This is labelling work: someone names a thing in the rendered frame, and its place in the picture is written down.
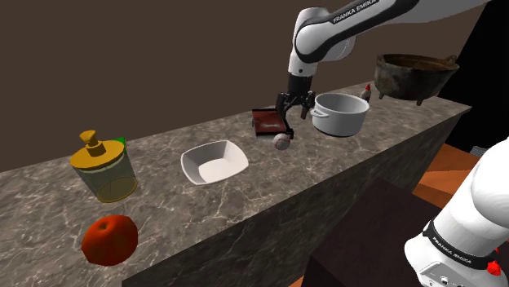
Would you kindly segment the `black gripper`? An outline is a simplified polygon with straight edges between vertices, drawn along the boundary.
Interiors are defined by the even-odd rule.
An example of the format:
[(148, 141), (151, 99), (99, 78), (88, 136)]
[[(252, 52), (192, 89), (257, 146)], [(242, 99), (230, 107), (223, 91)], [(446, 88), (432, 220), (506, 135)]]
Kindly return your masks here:
[(286, 114), (293, 105), (302, 104), (301, 118), (306, 119), (308, 112), (315, 106), (315, 97), (311, 96), (312, 77), (289, 75), (287, 92), (277, 96), (277, 113), (285, 124), (285, 134), (294, 138), (294, 130), (286, 120)]

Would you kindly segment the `dark red book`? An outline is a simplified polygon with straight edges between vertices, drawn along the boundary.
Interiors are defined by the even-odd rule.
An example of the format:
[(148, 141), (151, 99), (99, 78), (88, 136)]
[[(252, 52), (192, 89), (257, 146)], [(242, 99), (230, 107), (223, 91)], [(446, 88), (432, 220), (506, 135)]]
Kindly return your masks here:
[(287, 125), (275, 108), (252, 109), (251, 113), (256, 139), (272, 140), (276, 135), (287, 132)]

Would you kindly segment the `white baseball with red stitches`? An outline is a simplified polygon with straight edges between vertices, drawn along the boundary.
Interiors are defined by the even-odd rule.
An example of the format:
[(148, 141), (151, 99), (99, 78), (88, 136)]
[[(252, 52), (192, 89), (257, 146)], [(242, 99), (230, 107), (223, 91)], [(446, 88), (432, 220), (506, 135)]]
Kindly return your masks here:
[(286, 150), (290, 146), (291, 137), (288, 134), (280, 133), (275, 135), (272, 143), (278, 150)]

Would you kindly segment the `white cooking pot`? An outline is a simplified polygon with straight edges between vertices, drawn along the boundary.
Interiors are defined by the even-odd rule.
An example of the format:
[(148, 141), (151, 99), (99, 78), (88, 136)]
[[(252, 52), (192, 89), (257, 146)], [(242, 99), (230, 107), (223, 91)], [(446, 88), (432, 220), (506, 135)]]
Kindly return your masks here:
[(328, 92), (315, 98), (310, 111), (312, 124), (320, 132), (336, 137), (353, 136), (361, 130), (370, 105), (354, 95)]

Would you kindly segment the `white square bowl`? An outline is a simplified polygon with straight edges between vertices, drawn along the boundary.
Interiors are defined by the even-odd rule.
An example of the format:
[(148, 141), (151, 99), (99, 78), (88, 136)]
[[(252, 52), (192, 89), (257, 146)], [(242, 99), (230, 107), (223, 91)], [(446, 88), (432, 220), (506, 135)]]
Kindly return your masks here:
[(220, 182), (241, 173), (249, 166), (245, 153), (229, 140), (191, 148), (181, 155), (180, 162), (185, 176), (195, 185)]

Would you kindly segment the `dark rusty cauldron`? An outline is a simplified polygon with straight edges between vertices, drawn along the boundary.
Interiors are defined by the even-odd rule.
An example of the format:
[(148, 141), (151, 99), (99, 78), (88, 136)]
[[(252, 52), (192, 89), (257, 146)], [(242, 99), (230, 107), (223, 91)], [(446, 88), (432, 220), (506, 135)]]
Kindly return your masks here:
[(456, 55), (438, 59), (423, 55), (383, 54), (376, 58), (374, 85), (379, 98), (416, 101), (437, 95), (459, 70)]

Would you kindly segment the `yellow-lidded glass dispenser jar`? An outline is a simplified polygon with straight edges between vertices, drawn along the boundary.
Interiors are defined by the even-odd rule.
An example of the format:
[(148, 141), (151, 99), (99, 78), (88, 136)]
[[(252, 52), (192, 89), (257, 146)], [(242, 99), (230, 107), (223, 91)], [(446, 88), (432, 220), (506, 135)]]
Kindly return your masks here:
[(80, 134), (85, 147), (70, 158), (70, 165), (94, 196), (103, 203), (128, 197), (138, 186), (128, 154), (115, 140), (99, 140), (95, 130)]

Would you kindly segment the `red apple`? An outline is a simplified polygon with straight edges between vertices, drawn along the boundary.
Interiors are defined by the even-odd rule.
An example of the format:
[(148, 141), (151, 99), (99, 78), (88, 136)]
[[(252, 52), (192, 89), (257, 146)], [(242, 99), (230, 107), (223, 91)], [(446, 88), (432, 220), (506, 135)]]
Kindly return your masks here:
[(89, 263), (114, 266), (127, 260), (138, 245), (138, 228), (125, 215), (97, 220), (82, 239), (82, 252)]

